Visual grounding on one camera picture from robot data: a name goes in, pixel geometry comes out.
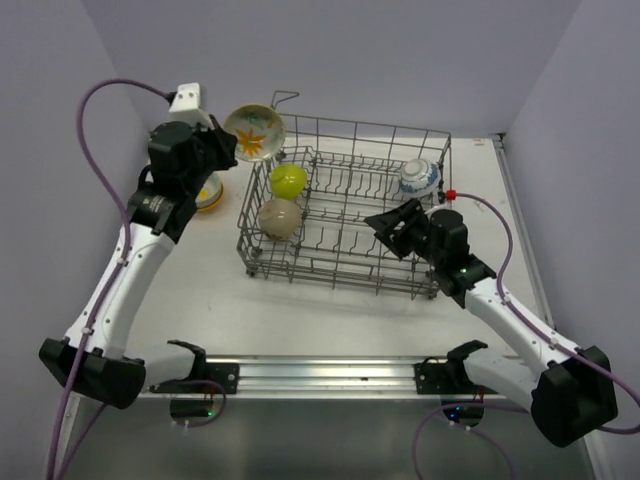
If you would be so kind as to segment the white floral leaf bowl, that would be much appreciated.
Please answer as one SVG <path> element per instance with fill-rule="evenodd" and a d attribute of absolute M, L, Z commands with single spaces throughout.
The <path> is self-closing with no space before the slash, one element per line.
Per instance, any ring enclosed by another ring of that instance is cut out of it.
<path fill-rule="evenodd" d="M 286 124 L 273 108 L 250 103 L 233 110 L 222 128 L 236 137 L 235 157 L 245 162 L 263 162 L 274 157 L 286 140 Z"/>

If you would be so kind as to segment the white blue patterned bowl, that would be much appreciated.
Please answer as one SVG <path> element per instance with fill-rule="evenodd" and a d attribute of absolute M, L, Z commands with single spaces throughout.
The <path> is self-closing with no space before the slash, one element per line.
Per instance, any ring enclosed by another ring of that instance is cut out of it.
<path fill-rule="evenodd" d="M 422 198 L 437 191 L 441 171 L 437 163 L 415 158 L 404 162 L 399 170 L 400 191 L 410 198 Z"/>

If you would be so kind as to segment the orange ribbed bowl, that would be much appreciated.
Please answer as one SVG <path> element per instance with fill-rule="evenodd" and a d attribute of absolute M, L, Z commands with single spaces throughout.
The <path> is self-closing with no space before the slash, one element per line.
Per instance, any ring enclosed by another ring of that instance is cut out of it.
<path fill-rule="evenodd" d="M 210 205 L 207 205 L 207 206 L 205 206 L 204 208 L 200 208 L 200 207 L 196 204 L 197 211 L 198 211 L 199 213 L 204 213 L 204 212 L 208 212 L 208 211 L 210 211 L 210 210 L 214 209 L 214 208 L 219 204 L 219 202 L 221 201 L 221 199 L 222 199 L 222 197 L 223 197 L 223 194 L 224 194 L 224 185 L 223 185 L 222 193 L 221 193 L 220 197 L 218 198 L 218 200 L 217 200 L 215 203 L 212 203 L 212 204 L 210 204 Z"/>

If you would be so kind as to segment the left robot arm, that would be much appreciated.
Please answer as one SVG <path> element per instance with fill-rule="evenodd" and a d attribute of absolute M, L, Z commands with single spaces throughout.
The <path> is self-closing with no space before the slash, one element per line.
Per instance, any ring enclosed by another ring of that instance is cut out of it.
<path fill-rule="evenodd" d="M 148 142 L 149 163 L 125 208 L 107 270 L 88 305 L 60 340 L 46 339 L 39 358 L 63 387 L 125 409 L 151 385 L 201 390 L 209 378 L 206 352 L 170 340 L 149 354 L 131 355 L 127 342 L 159 267 L 196 212 L 196 199 L 216 171 L 237 166 L 237 139 L 212 115 L 206 124 L 169 121 Z"/>

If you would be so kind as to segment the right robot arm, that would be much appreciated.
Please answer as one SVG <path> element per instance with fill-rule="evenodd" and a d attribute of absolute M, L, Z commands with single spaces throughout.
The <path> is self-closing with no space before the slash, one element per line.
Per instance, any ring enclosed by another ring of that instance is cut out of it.
<path fill-rule="evenodd" d="M 417 375 L 461 393 L 475 386 L 499 393 L 529 412 L 557 447 L 617 417 L 606 354 L 596 346 L 579 347 L 510 296 L 497 274 L 471 252 L 460 213 L 429 213 L 419 201 L 409 200 L 365 222 L 396 257 L 414 254 L 426 260 L 441 292 L 487 324 L 517 355 L 511 360 L 472 340 L 449 351 L 443 364 L 416 364 Z"/>

